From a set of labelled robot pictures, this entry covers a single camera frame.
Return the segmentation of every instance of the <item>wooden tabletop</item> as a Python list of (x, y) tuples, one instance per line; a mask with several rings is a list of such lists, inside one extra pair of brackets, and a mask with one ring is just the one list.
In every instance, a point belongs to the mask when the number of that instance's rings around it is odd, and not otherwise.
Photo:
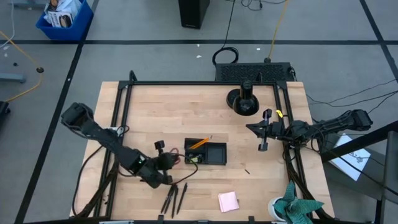
[[(104, 82), (95, 110), (95, 121), (102, 127), (111, 122), (117, 82)], [(294, 119), (312, 123), (303, 83), (288, 83)], [(254, 116), (240, 116), (226, 104), (231, 86), (134, 86), (127, 117), (130, 131), (124, 145), (141, 150), (147, 156), (157, 156), (154, 142), (164, 140), (165, 151), (173, 147), (183, 154), (185, 138), (213, 136), (211, 142), (227, 142), (226, 166), (199, 165), (199, 171), (187, 179), (188, 190), (181, 211), (174, 220), (248, 220), (271, 221), (267, 212), (270, 199), (283, 196), (288, 184), (286, 167), (282, 159), (282, 143), (269, 139), (268, 151), (259, 152), (260, 139), (245, 127), (258, 123), (265, 109), (275, 112), (274, 93), (271, 86), (255, 86), (254, 94), (260, 110)], [(273, 113), (271, 121), (276, 121)], [(88, 141), (85, 159), (99, 144)], [(79, 212), (98, 188), (105, 150), (90, 160), (81, 175), (76, 210)], [(334, 215), (330, 194), (320, 156), (307, 149), (301, 150), (305, 177), (309, 191), (329, 215)], [(177, 164), (170, 170), (174, 180), (181, 179), (194, 170), (192, 165)], [(119, 175), (113, 203), (112, 219), (156, 220), (170, 186), (152, 189), (137, 177)], [(179, 196), (185, 182), (180, 183)], [(221, 213), (218, 194), (235, 191), (239, 210)], [(108, 196), (104, 194), (104, 204)], [(165, 215), (171, 219), (172, 203)]]

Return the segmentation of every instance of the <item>white pot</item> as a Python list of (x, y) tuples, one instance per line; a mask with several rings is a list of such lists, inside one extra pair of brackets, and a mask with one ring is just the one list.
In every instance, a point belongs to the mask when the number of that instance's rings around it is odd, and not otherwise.
[(276, 203), (277, 200), (279, 200), (279, 199), (281, 199), (281, 198), (282, 198), (282, 197), (276, 197), (276, 198), (271, 199), (271, 200), (268, 202), (268, 213), (269, 213), (269, 215), (270, 215), (274, 220), (280, 221), (280, 222), (286, 222), (282, 217), (279, 217), (279, 216), (276, 214), (275, 209), (274, 209), (274, 204)]

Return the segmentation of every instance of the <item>marker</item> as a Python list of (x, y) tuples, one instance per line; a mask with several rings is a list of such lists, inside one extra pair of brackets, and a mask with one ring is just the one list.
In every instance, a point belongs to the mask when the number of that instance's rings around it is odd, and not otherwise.
[(177, 194), (178, 194), (178, 187), (177, 185), (175, 186), (175, 194), (174, 194), (174, 201), (173, 201), (173, 212), (172, 212), (172, 218), (174, 218), (174, 211), (175, 211), (175, 202), (177, 201)]
[(172, 194), (172, 191), (173, 191), (173, 186), (171, 186), (169, 192), (167, 193), (166, 199), (164, 200), (164, 203), (163, 203), (163, 206), (162, 206), (162, 209), (161, 209), (160, 213), (163, 213), (164, 208), (166, 207), (167, 201), (169, 200), (169, 198), (170, 198), (170, 196)]
[(182, 203), (182, 199), (184, 198), (185, 192), (187, 191), (187, 187), (188, 187), (188, 184), (187, 184), (187, 183), (185, 183), (185, 185), (184, 185), (184, 189), (182, 190), (182, 194), (181, 194), (180, 203), (178, 204), (178, 208), (177, 208), (177, 214), (178, 214), (178, 213), (179, 213), (179, 211), (180, 211), (180, 208), (181, 208), (181, 203)]
[(174, 193), (174, 189), (175, 189), (175, 185), (172, 185), (172, 193), (170, 194), (170, 197), (168, 198), (167, 204), (166, 204), (166, 208), (164, 210), (164, 213), (166, 214), (167, 209), (169, 208), (170, 202), (172, 201), (172, 197), (173, 197), (173, 193)]

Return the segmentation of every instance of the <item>yellow tag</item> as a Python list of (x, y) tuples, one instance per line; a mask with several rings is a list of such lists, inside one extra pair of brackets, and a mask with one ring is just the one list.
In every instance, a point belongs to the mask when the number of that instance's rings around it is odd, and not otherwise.
[(284, 115), (282, 114), (282, 112), (280, 110), (276, 110), (276, 113), (280, 116), (280, 118), (284, 117)]

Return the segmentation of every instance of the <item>blue bin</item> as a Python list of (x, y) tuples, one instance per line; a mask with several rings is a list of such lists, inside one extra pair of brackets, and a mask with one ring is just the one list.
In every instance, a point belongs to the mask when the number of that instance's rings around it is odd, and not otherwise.
[(71, 27), (52, 27), (52, 25), (44, 19), (44, 12), (39, 21), (37, 21), (36, 27), (41, 29), (44, 34), (52, 40), (80, 40), (84, 32), (86, 31), (87, 25), (93, 17), (93, 11), (88, 6), (86, 0), (79, 1), (82, 3), (81, 8), (76, 15)]

